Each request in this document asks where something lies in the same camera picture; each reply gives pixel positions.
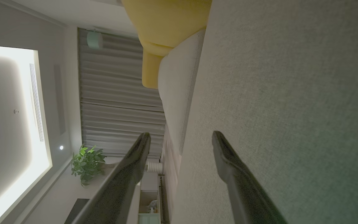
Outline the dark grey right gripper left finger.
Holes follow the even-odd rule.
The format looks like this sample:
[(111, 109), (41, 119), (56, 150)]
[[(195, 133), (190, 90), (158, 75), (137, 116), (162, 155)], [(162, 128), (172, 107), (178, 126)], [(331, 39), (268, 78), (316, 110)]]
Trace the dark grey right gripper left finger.
[(151, 136), (141, 133), (126, 156), (73, 220), (74, 224), (125, 224), (136, 185), (141, 181)]

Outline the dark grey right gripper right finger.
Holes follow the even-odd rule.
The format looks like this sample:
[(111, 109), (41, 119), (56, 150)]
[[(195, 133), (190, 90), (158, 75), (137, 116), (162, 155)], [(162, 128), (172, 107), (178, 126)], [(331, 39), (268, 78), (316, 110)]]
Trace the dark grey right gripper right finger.
[(212, 134), (219, 177), (226, 183), (236, 224), (285, 224), (286, 220), (220, 131)]

